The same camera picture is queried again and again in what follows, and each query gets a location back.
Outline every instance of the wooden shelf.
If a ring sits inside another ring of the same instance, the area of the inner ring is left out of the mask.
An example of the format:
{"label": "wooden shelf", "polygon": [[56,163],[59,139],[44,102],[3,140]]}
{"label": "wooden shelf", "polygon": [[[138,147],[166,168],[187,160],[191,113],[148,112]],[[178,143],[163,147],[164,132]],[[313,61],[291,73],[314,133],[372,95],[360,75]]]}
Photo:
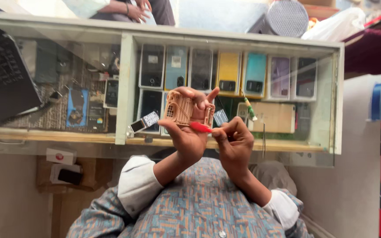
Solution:
{"label": "wooden shelf", "polygon": [[0,140],[114,143],[115,134],[27,130],[0,127]]}
{"label": "wooden shelf", "polygon": [[[126,144],[130,145],[151,145],[151,146],[165,146],[172,147],[173,142],[171,139],[153,138],[152,143],[146,143],[144,138],[129,138],[126,140]],[[219,146],[213,138],[208,138],[207,149],[217,149]],[[289,151],[289,152],[300,152],[300,151],[312,151],[312,152],[323,152],[324,148],[320,146],[309,145],[304,141],[281,141],[281,140],[267,140],[266,141],[267,151]],[[262,150],[262,140],[256,140],[254,143],[253,150]]]}

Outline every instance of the red logo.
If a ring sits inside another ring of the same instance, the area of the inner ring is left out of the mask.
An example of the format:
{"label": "red logo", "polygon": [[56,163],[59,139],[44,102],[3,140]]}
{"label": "red logo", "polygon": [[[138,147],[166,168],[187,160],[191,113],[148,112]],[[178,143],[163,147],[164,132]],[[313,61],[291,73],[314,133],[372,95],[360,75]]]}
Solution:
{"label": "red logo", "polygon": [[56,159],[57,159],[57,160],[63,160],[63,159],[64,159],[64,155],[61,154],[61,153],[57,153],[57,154],[56,154]]}

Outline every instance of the yellow phone box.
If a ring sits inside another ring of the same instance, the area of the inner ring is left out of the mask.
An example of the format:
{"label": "yellow phone box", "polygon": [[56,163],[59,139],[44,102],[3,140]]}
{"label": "yellow phone box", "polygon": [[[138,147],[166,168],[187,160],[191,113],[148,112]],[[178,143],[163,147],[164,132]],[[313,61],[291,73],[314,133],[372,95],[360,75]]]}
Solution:
{"label": "yellow phone box", "polygon": [[215,86],[219,95],[239,96],[241,84],[241,52],[219,51]]}

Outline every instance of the red pry tool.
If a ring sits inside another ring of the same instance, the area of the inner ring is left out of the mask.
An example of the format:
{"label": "red pry tool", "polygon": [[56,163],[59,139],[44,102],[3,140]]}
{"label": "red pry tool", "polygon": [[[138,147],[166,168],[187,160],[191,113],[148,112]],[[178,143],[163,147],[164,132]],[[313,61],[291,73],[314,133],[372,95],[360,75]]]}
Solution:
{"label": "red pry tool", "polygon": [[212,132],[212,130],[210,128],[208,128],[207,126],[205,126],[199,122],[191,122],[191,123],[189,123],[189,126],[198,132],[208,132],[208,133]]}

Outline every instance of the white plastic bag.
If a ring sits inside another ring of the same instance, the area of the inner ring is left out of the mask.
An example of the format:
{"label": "white plastic bag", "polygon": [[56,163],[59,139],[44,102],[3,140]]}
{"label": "white plastic bag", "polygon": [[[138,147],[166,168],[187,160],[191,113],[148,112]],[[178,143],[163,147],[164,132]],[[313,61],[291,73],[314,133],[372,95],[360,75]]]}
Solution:
{"label": "white plastic bag", "polygon": [[296,185],[282,163],[267,160],[257,164],[251,172],[269,190],[284,188],[296,196]]}
{"label": "white plastic bag", "polygon": [[311,30],[305,32],[301,39],[321,41],[342,41],[347,37],[364,30],[365,13],[361,8],[348,8],[325,19]]}

